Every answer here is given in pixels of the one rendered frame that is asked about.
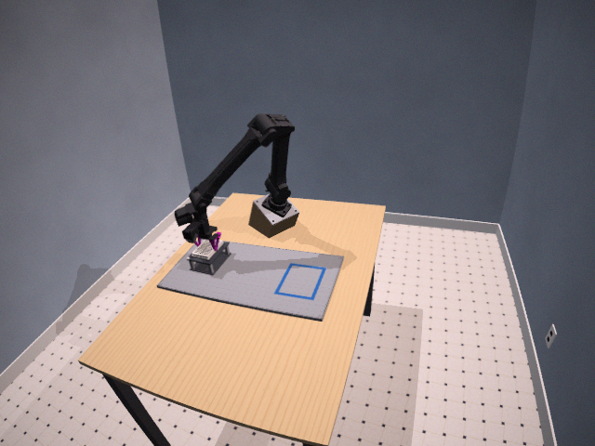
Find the white grid plate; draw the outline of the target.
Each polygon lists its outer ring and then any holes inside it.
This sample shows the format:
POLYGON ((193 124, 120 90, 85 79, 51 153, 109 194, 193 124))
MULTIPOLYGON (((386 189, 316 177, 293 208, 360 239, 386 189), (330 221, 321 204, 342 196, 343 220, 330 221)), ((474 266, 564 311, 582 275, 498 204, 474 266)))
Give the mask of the white grid plate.
MULTIPOLYGON (((224 244, 224 242, 222 240, 219 240, 218 243, 218 249, 220 248, 220 246, 224 244)), ((198 257, 198 258, 202 258, 202 259, 207 259, 209 260, 209 258, 215 254, 216 251, 212 248, 212 245, 209 241, 204 240, 193 252, 192 252, 192 256, 194 257, 198 257), (210 246, 209 246, 210 245, 210 246), (210 249, 209 249, 210 248, 210 249), (201 249, 201 250, 200 250, 201 249), (198 250, 198 251, 197 251, 198 250)))

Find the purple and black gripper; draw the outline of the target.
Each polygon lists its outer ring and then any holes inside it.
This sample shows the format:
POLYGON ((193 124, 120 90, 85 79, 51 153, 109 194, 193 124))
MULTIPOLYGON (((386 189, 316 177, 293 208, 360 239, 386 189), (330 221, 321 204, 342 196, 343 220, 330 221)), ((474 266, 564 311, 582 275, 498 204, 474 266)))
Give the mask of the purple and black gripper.
MULTIPOLYGON (((207 219, 207 222, 208 222, 208 217, 206 219, 207 219)), ((198 242, 195 242, 195 244, 198 247, 201 244, 201 239, 209 240, 209 242, 211 243, 213 249, 215 251, 217 251, 218 250, 218 242, 219 242, 219 239, 220 239, 220 236, 221 236, 221 232, 217 232, 217 233, 214 233, 212 235, 212 233, 214 231, 217 231, 218 230, 218 227, 209 226, 209 222, 208 222, 208 227, 209 227, 209 232, 206 235, 204 235, 204 234, 198 234, 198 236, 197 236, 198 242), (216 242, 216 245, 215 245, 215 242, 216 242)))

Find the blue tape outline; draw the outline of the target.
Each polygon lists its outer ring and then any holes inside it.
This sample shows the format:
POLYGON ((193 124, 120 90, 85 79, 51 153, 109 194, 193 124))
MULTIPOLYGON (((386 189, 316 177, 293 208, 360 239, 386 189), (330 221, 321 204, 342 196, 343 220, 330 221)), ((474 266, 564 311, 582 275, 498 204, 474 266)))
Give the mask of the blue tape outline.
POLYGON ((282 278, 281 282, 279 283, 279 285, 278 285, 278 287, 277 287, 277 289, 276 289, 276 291, 275 291, 275 294, 277 294, 277 295, 287 295, 287 296, 293 296, 293 297, 298 297, 298 298, 304 298, 304 299, 313 300, 313 299, 314 299, 314 297, 315 297, 315 295, 316 295, 316 293, 317 293, 317 290, 318 290, 318 288, 319 288, 319 285, 320 285, 320 283, 321 283, 321 280, 322 280, 322 278, 323 278, 323 276, 324 276, 324 272, 325 272, 325 270, 326 270, 326 268, 321 268, 321 267, 314 267, 314 266, 307 266, 307 265, 299 265, 299 264, 293 264, 293 263, 290 263, 290 265, 289 265, 288 269, 286 270, 286 272, 285 272, 285 274, 284 274, 284 276, 283 276, 283 278, 282 278), (321 273, 321 275, 320 275, 320 277, 319 277, 319 280, 318 280, 318 282, 317 282, 317 284, 316 284, 316 286, 315 286, 315 289, 314 289, 314 291, 313 291, 313 293, 312 293, 312 296, 311 296, 311 297, 302 296, 302 295, 291 295, 291 294, 286 294, 286 293, 280 293, 280 292, 279 292, 279 290, 280 290, 280 288, 282 287, 282 285, 283 285, 283 283, 284 283, 284 280, 285 280, 285 278, 286 278, 286 276, 287 276, 287 274, 288 274, 288 272, 289 272, 289 270, 291 269, 291 267, 292 267, 292 266, 299 266, 299 267, 306 267, 306 268, 313 268, 313 269, 322 269, 322 273, 321 273))

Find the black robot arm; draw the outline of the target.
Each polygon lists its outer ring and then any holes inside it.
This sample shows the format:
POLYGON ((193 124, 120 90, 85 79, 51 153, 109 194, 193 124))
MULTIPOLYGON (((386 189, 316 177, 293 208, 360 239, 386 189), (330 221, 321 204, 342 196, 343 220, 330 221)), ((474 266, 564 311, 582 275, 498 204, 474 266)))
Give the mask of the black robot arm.
POLYGON ((292 204, 287 199, 291 195, 291 191, 286 185, 286 166, 289 139, 291 133, 295 131, 295 127, 285 115, 267 113, 257 114, 247 126, 249 129, 241 141, 214 171, 191 191, 189 194, 191 203, 175 210, 178 226, 190 223, 182 231, 183 238, 188 243, 195 243, 198 233, 206 235, 209 232, 206 219, 207 207, 212 203, 212 199, 221 186, 261 145, 263 147, 268 147, 271 143, 273 145, 271 172, 265 181, 266 191, 270 194, 263 201, 262 207, 280 217, 285 217, 290 210, 292 204), (203 222, 199 222, 200 220, 203 222))

